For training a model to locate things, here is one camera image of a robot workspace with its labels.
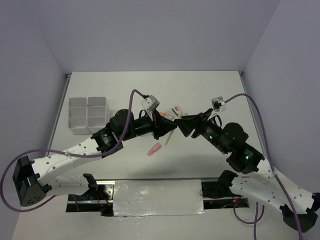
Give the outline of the yellow highlighter pen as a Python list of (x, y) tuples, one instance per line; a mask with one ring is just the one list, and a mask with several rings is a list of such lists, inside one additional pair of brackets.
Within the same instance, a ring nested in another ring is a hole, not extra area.
[(169, 141), (170, 141), (171, 138), (172, 138), (172, 135), (173, 135), (174, 131), (175, 131), (175, 130), (170, 131), (170, 133), (169, 133), (169, 135), (168, 135), (168, 137), (167, 137), (167, 139), (166, 139), (166, 141), (165, 141), (165, 143), (164, 143), (165, 146), (168, 145)]

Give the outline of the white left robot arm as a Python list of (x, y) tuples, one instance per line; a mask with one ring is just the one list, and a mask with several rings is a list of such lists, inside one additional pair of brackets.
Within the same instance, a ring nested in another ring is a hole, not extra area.
[(158, 140), (176, 125), (157, 110), (137, 119), (128, 109), (119, 110), (106, 126), (83, 142), (43, 158), (29, 159), (25, 153), (17, 159), (12, 180), (22, 207), (30, 207), (45, 197), (74, 194), (91, 200), (98, 185), (91, 173), (68, 176), (67, 172), (100, 160), (123, 148), (123, 142), (152, 134)]

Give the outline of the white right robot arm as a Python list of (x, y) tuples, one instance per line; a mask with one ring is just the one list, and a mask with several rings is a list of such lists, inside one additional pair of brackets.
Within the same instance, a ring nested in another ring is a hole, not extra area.
[(208, 113), (175, 119), (185, 137), (202, 136), (222, 154), (232, 170), (218, 178), (217, 190), (223, 196), (231, 193), (273, 207), (282, 214), (285, 224), (305, 233), (318, 219), (320, 194), (312, 193), (272, 168), (270, 161), (246, 141), (248, 134), (235, 122), (218, 126)]

